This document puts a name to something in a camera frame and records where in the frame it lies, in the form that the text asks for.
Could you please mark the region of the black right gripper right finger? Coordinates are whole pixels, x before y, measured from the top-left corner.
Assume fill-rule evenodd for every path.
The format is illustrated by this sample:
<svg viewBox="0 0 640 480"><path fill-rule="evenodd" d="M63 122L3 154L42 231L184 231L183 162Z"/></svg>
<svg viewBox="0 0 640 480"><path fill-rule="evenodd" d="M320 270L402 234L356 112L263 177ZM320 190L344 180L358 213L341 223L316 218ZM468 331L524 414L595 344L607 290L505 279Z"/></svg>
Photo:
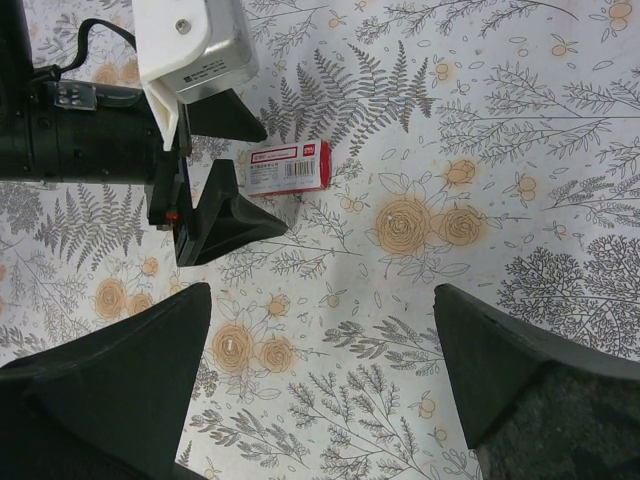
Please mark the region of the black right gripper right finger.
<svg viewBox="0 0 640 480"><path fill-rule="evenodd" d="M486 479L636 479L639 364L435 289L467 446Z"/></svg>

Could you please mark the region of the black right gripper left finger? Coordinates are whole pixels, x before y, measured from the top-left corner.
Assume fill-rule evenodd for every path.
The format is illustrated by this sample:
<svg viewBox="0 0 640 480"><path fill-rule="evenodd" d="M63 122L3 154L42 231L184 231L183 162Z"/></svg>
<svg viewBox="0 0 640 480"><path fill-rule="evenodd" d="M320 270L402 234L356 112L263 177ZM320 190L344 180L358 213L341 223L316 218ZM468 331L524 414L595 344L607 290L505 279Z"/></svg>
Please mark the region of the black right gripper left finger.
<svg viewBox="0 0 640 480"><path fill-rule="evenodd" d="M195 479L176 454L211 319L195 283L1 368L4 479Z"/></svg>

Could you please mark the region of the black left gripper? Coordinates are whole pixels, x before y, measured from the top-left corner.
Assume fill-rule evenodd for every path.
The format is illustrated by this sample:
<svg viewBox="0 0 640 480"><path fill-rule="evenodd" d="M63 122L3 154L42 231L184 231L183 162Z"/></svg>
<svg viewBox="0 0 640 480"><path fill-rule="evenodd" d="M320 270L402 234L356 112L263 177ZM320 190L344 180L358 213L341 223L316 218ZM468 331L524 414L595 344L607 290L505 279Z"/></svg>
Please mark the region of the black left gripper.
<svg viewBox="0 0 640 480"><path fill-rule="evenodd" d="M173 233L179 265L194 228L186 158L193 135L259 143L268 134L233 89L179 110L168 151L141 91L44 82L1 90L1 177L75 183L78 192L36 229L68 260L98 265L150 225ZM204 265L251 242L284 235L286 223L239 192L234 163L215 160L195 208L192 264Z"/></svg>

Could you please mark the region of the red white staples box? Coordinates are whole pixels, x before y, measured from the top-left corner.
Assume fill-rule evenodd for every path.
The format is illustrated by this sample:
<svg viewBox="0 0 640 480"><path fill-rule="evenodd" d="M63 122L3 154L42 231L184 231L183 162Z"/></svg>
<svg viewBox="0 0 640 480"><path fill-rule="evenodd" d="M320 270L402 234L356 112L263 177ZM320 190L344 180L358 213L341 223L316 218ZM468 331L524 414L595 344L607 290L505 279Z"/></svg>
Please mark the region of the red white staples box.
<svg viewBox="0 0 640 480"><path fill-rule="evenodd" d="M325 190L331 178L331 148L324 140L264 147L248 154L245 188L251 196Z"/></svg>

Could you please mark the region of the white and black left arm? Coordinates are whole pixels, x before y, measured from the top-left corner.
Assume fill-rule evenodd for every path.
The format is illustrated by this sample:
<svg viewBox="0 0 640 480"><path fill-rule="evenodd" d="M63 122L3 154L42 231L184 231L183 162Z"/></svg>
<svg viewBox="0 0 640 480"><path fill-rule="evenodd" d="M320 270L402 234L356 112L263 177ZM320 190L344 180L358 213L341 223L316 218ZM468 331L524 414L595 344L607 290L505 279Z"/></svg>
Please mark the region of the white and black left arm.
<svg viewBox="0 0 640 480"><path fill-rule="evenodd" d="M199 202L187 158L193 136L259 142L260 121L230 89L178 110L169 143L139 89L64 78L37 68L23 4L1 5L1 177L3 180L141 185L152 226L173 233L179 266L199 266L286 224L244 198L233 163L214 161Z"/></svg>

